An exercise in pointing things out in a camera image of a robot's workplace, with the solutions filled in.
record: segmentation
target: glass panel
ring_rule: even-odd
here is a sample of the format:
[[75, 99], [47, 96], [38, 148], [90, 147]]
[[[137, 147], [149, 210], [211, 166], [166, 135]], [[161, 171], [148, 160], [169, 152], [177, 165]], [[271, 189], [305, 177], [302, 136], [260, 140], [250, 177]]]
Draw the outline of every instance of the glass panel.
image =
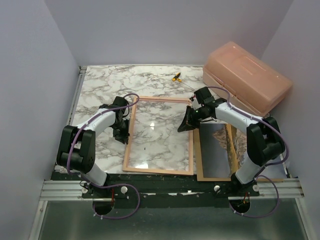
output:
[[139, 102], [128, 167], [188, 171], [189, 133], [177, 132], [185, 113], [185, 103]]
[[[227, 138], [225, 124], [208, 124], [202, 123], [199, 129], [201, 157], [203, 176], [205, 178], [228, 178], [231, 176], [230, 161], [227, 154]], [[243, 134], [243, 139], [238, 141], [235, 146], [242, 151], [237, 151], [239, 154], [239, 166], [241, 165], [241, 155], [247, 150], [247, 138]], [[278, 156], [276, 159], [269, 161], [280, 161]], [[287, 178], [284, 166], [282, 164], [267, 167], [263, 175], [277, 179]]]
[[[123, 220], [93, 217], [92, 202], [48, 202], [40, 240], [307, 240], [295, 199], [275, 214], [252, 219], [230, 208], [141, 208]], [[274, 199], [253, 199], [250, 215], [268, 213]], [[114, 209], [126, 215], [132, 209]]]

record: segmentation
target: marble surface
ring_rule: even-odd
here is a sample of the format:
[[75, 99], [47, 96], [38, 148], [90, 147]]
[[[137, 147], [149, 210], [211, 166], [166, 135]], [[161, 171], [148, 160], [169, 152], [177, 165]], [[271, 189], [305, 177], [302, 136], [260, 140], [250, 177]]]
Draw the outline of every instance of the marble surface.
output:
[[[172, 81], [172, 77], [181, 72], [180, 78], [182, 82]], [[175, 98], [190, 98], [193, 95], [194, 90], [202, 88], [205, 84], [202, 81], [202, 67], [194, 66], [175, 66], [175, 65], [127, 65], [127, 66], [89, 66], [86, 71], [86, 75], [83, 81], [79, 101], [76, 107], [76, 112], [72, 125], [83, 123], [89, 119], [102, 104], [111, 104], [116, 96], [124, 96], [128, 93], [137, 93], [141, 96], [163, 96], [163, 97], [175, 97]], [[170, 109], [169, 106], [162, 106], [161, 112], [166, 109]], [[172, 112], [166, 110], [161, 114], [167, 114], [172, 116]], [[178, 128], [179, 124], [183, 120], [183, 116], [176, 115], [174, 121], [170, 123], [170, 130], [174, 132], [174, 128]], [[149, 122], [145, 123], [148, 131], [151, 130]], [[161, 126], [154, 126], [157, 128], [153, 131], [153, 137], [156, 135], [168, 134], [161, 131]], [[116, 141], [113, 138], [112, 129], [108, 127], [102, 134], [96, 139], [96, 164], [104, 171], [108, 173], [123, 173], [122, 165], [125, 154], [125, 145]], [[143, 141], [143, 134], [136, 139], [136, 141]], [[160, 152], [157, 152], [159, 145], [156, 147], [143, 147], [144, 155], [148, 158], [148, 166], [157, 168], [185, 168], [186, 160], [184, 155], [181, 154], [179, 160], [176, 159], [178, 155], [177, 144], [170, 146], [162, 146], [166, 149], [162, 156], [167, 154], [164, 160], [160, 161]]]
[[177, 132], [185, 112], [185, 103], [139, 102], [128, 166], [188, 171], [189, 133]]

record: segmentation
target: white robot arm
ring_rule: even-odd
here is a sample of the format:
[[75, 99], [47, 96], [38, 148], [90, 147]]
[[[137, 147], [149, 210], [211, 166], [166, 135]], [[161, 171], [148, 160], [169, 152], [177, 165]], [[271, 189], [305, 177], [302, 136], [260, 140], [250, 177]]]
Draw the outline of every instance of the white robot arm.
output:
[[231, 182], [236, 189], [251, 183], [269, 160], [275, 159], [285, 151], [282, 139], [272, 129], [257, 121], [264, 121], [279, 132], [277, 121], [273, 117], [240, 114], [239, 109], [229, 105], [225, 99], [215, 100], [207, 87], [195, 91], [191, 101], [192, 106], [187, 106], [178, 132], [199, 128], [201, 121], [211, 117], [229, 123], [247, 135], [244, 163], [231, 176]]
[[57, 164], [67, 167], [68, 156], [75, 135], [79, 129], [86, 125], [77, 139], [77, 147], [73, 148], [70, 159], [70, 169], [73, 172], [81, 173], [89, 182], [98, 186], [104, 186], [108, 174], [95, 164], [96, 137], [106, 128], [111, 127], [113, 128], [114, 138], [123, 144], [128, 144], [129, 120], [124, 120], [123, 118], [128, 115], [129, 109], [117, 109], [127, 105], [129, 105], [129, 103], [124, 97], [117, 96], [111, 105], [101, 105], [97, 113], [90, 118], [90, 122], [86, 121], [77, 126], [67, 125], [64, 127], [56, 158]]

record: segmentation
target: wooden picture frame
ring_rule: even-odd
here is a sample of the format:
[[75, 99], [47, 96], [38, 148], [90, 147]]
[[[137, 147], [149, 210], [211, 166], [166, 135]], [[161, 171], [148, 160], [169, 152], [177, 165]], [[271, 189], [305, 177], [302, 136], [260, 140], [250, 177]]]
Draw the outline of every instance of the wooden picture frame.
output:
[[[229, 182], [230, 177], [204, 177], [204, 169], [202, 165], [201, 155], [201, 143], [199, 129], [193, 130], [193, 141], [194, 141], [194, 153], [195, 153], [195, 165], [196, 165], [196, 180], [198, 182]], [[258, 178], [258, 182], [269, 182], [265, 178]], [[272, 178], [273, 182], [283, 182], [283, 178]]]
[[[162, 97], [162, 96], [140, 96], [139, 102], [167, 102], [167, 103], [182, 103], [190, 104], [188, 98], [175, 98], [175, 97]], [[189, 167], [188, 171], [185, 170], [165, 170], [165, 169], [145, 169], [145, 168], [135, 168], [128, 167], [130, 160], [131, 145], [134, 136], [135, 120], [136, 120], [137, 104], [133, 105], [131, 110], [131, 119], [129, 125], [129, 140], [125, 148], [124, 161], [122, 165], [122, 170], [125, 172], [138, 172], [138, 173], [152, 173], [152, 174], [173, 174], [173, 175], [193, 175], [194, 174], [194, 141], [193, 141], [193, 131], [188, 132], [188, 156], [189, 156]]]

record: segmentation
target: purple cable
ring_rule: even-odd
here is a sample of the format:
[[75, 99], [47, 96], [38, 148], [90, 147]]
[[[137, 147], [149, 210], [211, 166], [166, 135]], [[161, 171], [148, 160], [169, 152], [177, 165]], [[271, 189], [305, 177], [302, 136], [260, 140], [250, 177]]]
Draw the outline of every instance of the purple cable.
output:
[[[82, 131], [86, 126], [88, 126], [90, 123], [92, 123], [93, 120], [95, 120], [96, 118], [100, 117], [101, 115], [103, 115], [103, 114], [105, 114], [105, 113], [108, 113], [108, 112], [111, 112], [111, 111], [114, 111], [114, 110], [120, 110], [120, 109], [130, 108], [130, 107], [132, 107], [133, 105], [137, 104], [137, 103], [139, 102], [140, 98], [139, 98], [139, 95], [136, 94], [136, 93], [129, 93], [129, 94], [125, 95], [124, 98], [125, 98], [125, 97], [128, 97], [128, 96], [131, 96], [131, 95], [134, 95], [134, 96], [137, 97], [137, 100], [136, 100], [135, 102], [133, 102], [133, 103], [127, 105], [127, 106], [121, 106], [121, 107], [111, 108], [111, 109], [107, 109], [107, 110], [105, 110], [105, 111], [102, 111], [100, 114], [94, 115], [92, 118], [90, 118], [90, 119], [87, 121], [87, 123], [85, 123], [85, 124], [78, 130], [78, 132], [77, 132], [76, 135], [74, 136], [74, 139], [73, 139], [73, 142], [72, 142], [72, 144], [71, 144], [70, 151], [69, 151], [68, 159], [67, 159], [67, 162], [66, 162], [66, 170], [67, 170], [68, 174], [70, 174], [70, 175], [78, 174], [78, 173], [76, 173], [76, 172], [71, 172], [71, 171], [70, 171], [70, 162], [71, 162], [72, 152], [74, 151], [76, 142], [77, 142], [77, 140], [78, 140], [78, 137], [79, 137], [81, 131]], [[110, 186], [99, 186], [99, 185], [96, 185], [96, 184], [94, 184], [94, 183], [92, 183], [92, 182], [91, 182], [90, 184], [93, 185], [93, 186], [95, 186], [95, 187], [97, 187], [97, 188], [100, 188], [100, 189], [109, 189], [109, 188], [120, 187], [120, 186], [131, 187], [131, 188], [134, 189], [134, 191], [136, 192], [137, 197], [138, 197], [138, 203], [137, 203], [135, 209], [134, 209], [130, 214], [128, 214], [128, 215], [120, 216], [120, 217], [112, 217], [112, 216], [102, 216], [102, 215], [98, 215], [98, 214], [96, 213], [95, 206], [93, 206], [93, 210], [94, 210], [94, 212], [95, 212], [95, 214], [96, 214], [97, 216], [102, 217], [102, 218], [104, 218], [104, 219], [125, 219], [125, 218], [128, 218], [128, 217], [130, 217], [131, 215], [133, 215], [133, 214], [138, 210], [139, 205], [140, 205], [140, 195], [139, 195], [139, 191], [138, 191], [133, 185], [126, 184], [126, 183], [121, 183], [121, 184], [115, 184], [115, 185], [110, 185]]]
[[105, 216], [105, 215], [99, 215], [96, 213], [96, 209], [95, 209], [95, 205], [93, 205], [93, 211], [94, 211], [94, 214], [97, 215], [98, 217], [100, 218], [103, 218], [103, 219], [113, 219], [113, 220], [117, 220], [117, 219], [126, 219], [130, 216], [132, 216], [139, 208], [140, 206], [140, 194], [139, 194], [139, 191], [138, 189], [136, 189], [136, 187], [134, 187], [133, 185], [130, 185], [130, 184], [126, 184], [126, 183], [121, 183], [121, 184], [115, 184], [115, 185], [110, 185], [110, 186], [99, 186], [99, 185], [96, 185], [94, 183], [91, 183], [91, 185], [97, 187], [97, 188], [100, 188], [100, 189], [110, 189], [110, 188], [115, 188], [115, 187], [120, 187], [120, 186], [127, 186], [127, 187], [131, 187], [133, 188], [133, 190], [136, 192], [136, 195], [138, 196], [138, 203], [135, 207], [135, 209], [127, 214], [127, 215], [124, 215], [124, 216]]
[[231, 97], [231, 96], [230, 96], [230, 93], [229, 93], [229, 91], [227, 91], [226, 89], [224, 89], [224, 88], [222, 88], [222, 87], [218, 87], [218, 86], [208, 86], [208, 88], [211, 88], [211, 89], [220, 89], [220, 90], [226, 92], [227, 95], [228, 95], [226, 102], [227, 102], [228, 106], [229, 106], [231, 109], [235, 110], [237, 113], [239, 113], [239, 114], [241, 114], [241, 115], [243, 115], [243, 116], [245, 116], [245, 117], [247, 117], [247, 118], [250, 118], [250, 119], [252, 119], [252, 120], [255, 120], [255, 121], [257, 121], [257, 122], [259, 122], [259, 123], [262, 123], [263, 125], [267, 126], [267, 127], [270, 128], [272, 131], [274, 131], [274, 132], [279, 136], [279, 138], [281, 138], [281, 140], [283, 141], [284, 146], [285, 146], [285, 149], [286, 149], [286, 154], [285, 154], [285, 157], [283, 158], [283, 160], [277, 161], [277, 162], [267, 163], [267, 164], [264, 165], [264, 167], [256, 174], [256, 176], [258, 176], [266, 167], [271, 166], [271, 165], [282, 164], [282, 163], [284, 163], [284, 162], [288, 159], [288, 157], [289, 157], [289, 147], [288, 147], [288, 144], [287, 144], [285, 138], [282, 136], [282, 134], [281, 134], [280, 132], [278, 132], [273, 126], [271, 126], [271, 125], [268, 124], [267, 122], [265, 122], [265, 121], [263, 121], [263, 120], [261, 120], [261, 119], [259, 119], [259, 118], [257, 118], [257, 117], [251, 116], [251, 115], [249, 115], [248, 113], [246, 113], [246, 112], [244, 112], [244, 111], [241, 111], [240, 109], [232, 106], [231, 103], [230, 103], [230, 97]]
[[261, 219], [261, 218], [264, 218], [264, 217], [268, 217], [272, 214], [274, 214], [276, 212], [276, 210], [278, 209], [279, 207], [279, 204], [280, 204], [280, 201], [279, 201], [279, 191], [275, 185], [275, 183], [270, 179], [268, 178], [267, 176], [265, 175], [259, 175], [257, 176], [256, 178], [260, 178], [260, 177], [263, 177], [265, 179], [267, 179], [273, 186], [274, 186], [274, 189], [275, 189], [275, 192], [276, 192], [276, 205], [275, 207], [267, 214], [265, 215], [261, 215], [261, 216], [251, 216], [251, 215], [246, 215], [244, 213], [240, 213], [240, 212], [237, 212], [232, 206], [231, 204], [229, 203], [229, 207], [232, 209], [233, 213], [239, 215], [239, 216], [242, 216], [242, 217], [246, 217], [246, 218], [251, 218], [251, 219]]

